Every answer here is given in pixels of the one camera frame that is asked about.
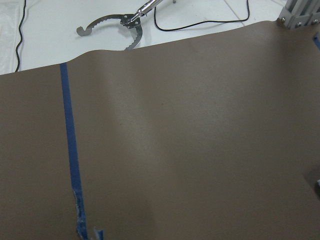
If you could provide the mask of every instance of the white floor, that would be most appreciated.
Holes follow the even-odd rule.
[[[20,21],[23,0],[17,2],[20,14],[14,20]],[[77,56],[98,49],[124,50],[133,41],[132,33],[121,26],[118,20],[101,23],[92,34],[80,37],[76,28],[84,28],[93,20],[110,14],[135,13],[146,0],[27,0],[26,17],[22,25],[23,43],[20,47],[21,68],[27,70],[69,61]],[[1,7],[8,0],[0,0]],[[161,44],[185,38],[240,28],[260,21],[275,21],[286,0],[249,0],[250,19],[240,23],[206,23],[190,29],[175,32],[162,32],[155,28],[153,11],[142,18],[143,37],[139,47]],[[158,24],[162,28],[177,28],[205,20],[235,20],[247,16],[246,0],[163,0],[157,8]],[[6,39],[6,26],[0,22],[0,42]],[[0,74],[13,72],[17,60],[15,46],[19,40],[18,26],[14,30],[7,48],[12,54],[2,54],[7,68]]]

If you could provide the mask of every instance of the blue tape strip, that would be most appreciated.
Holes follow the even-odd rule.
[[[320,49],[320,40],[319,40],[320,34],[319,32],[316,33],[316,35],[313,37],[313,41],[315,45]]]
[[[78,162],[77,141],[74,125],[74,116],[72,113],[71,96],[69,88],[69,78],[67,63],[60,64],[62,95],[65,116],[66,137],[68,142],[69,166],[71,176],[71,187],[75,197],[77,211],[76,231],[82,240],[88,240],[87,224],[84,198],[81,187],[81,177]]]

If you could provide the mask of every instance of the metal bracket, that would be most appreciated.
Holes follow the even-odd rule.
[[[289,29],[320,22],[320,0],[288,0],[283,7],[279,21]]]

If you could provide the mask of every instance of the wire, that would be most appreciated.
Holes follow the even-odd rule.
[[[24,22],[25,15],[26,15],[26,5],[27,5],[27,0],[24,0],[23,14],[22,14],[22,18],[21,18],[21,21],[19,24],[20,42],[18,43],[18,45],[15,48],[16,59],[18,61],[15,72],[18,72],[19,67],[20,67],[20,57],[19,57],[18,50],[19,50],[20,45],[22,44],[22,41],[24,40],[24,38],[22,36],[22,32],[21,32],[21,26],[22,26],[22,23]]]
[[[157,7],[154,8],[154,25],[157,29],[159,29],[160,31],[163,32],[172,32],[172,31],[177,31],[177,30],[182,30],[182,29],[186,29],[186,28],[190,28],[196,25],[200,25],[200,24],[205,24],[205,23],[223,23],[223,24],[228,24],[228,23],[238,23],[238,22],[245,22],[249,19],[250,17],[250,8],[249,8],[249,0],[246,0],[246,9],[247,9],[247,13],[248,16],[245,19],[240,19],[240,20],[230,20],[230,21],[218,21],[218,20],[208,20],[208,21],[200,21],[191,25],[187,25],[187,26],[182,26],[182,27],[178,27],[178,28],[172,28],[172,29],[163,29],[161,27],[158,26],[157,24],[157,18],[156,18],[156,11],[157,11]]]

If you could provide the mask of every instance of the brown surface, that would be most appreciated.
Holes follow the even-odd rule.
[[[320,178],[317,30],[261,22],[69,62],[89,233],[96,226],[108,240],[320,239],[313,190]],[[74,238],[57,71],[0,77],[2,239]],[[47,79],[37,80],[40,72]],[[26,114],[15,119],[8,103]],[[7,127],[11,121],[18,128]],[[31,154],[33,145],[40,147]],[[12,168],[19,169],[12,174]],[[40,178],[41,188],[34,185],[30,195],[15,178],[24,185]],[[49,193],[49,200],[42,197]],[[31,209],[27,223],[17,204],[24,202]],[[47,232],[46,217],[53,221]],[[32,234],[23,237],[26,231]]]

